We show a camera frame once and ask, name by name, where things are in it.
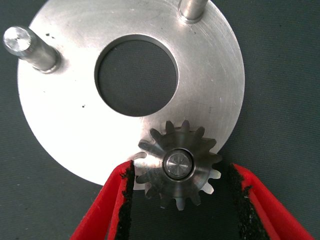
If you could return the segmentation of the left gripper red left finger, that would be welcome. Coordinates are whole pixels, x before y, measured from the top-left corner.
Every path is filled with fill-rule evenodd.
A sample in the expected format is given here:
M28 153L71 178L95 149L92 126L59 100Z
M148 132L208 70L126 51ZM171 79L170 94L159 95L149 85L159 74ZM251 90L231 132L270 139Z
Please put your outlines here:
M118 165L71 235L72 240L127 240L135 182L132 160Z

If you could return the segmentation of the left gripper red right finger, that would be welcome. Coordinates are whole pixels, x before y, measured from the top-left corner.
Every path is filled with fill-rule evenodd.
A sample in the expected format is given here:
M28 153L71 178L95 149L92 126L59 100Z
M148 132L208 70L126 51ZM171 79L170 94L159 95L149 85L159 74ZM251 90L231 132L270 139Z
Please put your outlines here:
M232 163L227 179L242 240L314 239L253 172Z

